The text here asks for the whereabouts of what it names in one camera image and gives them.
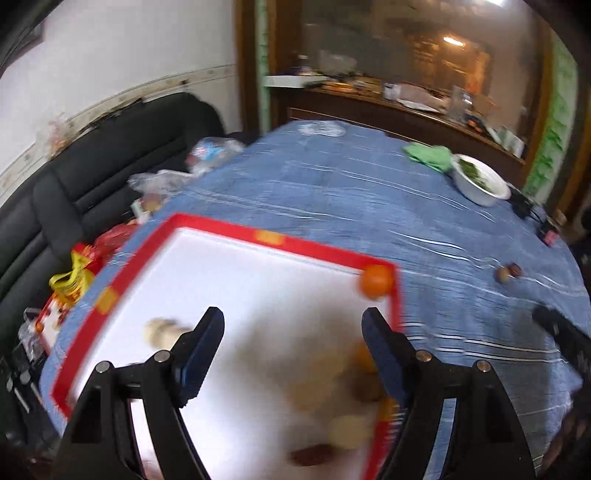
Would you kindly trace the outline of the right hand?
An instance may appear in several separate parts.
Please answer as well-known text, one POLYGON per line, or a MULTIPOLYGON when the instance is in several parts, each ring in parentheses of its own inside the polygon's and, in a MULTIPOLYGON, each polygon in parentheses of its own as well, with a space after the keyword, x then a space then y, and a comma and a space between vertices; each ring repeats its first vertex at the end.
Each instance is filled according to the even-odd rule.
POLYGON ((588 429, 584 415, 573 407, 563 418, 560 429, 551 440, 543 456, 541 471, 544 472, 556 461, 560 453, 572 440, 579 440, 588 429))

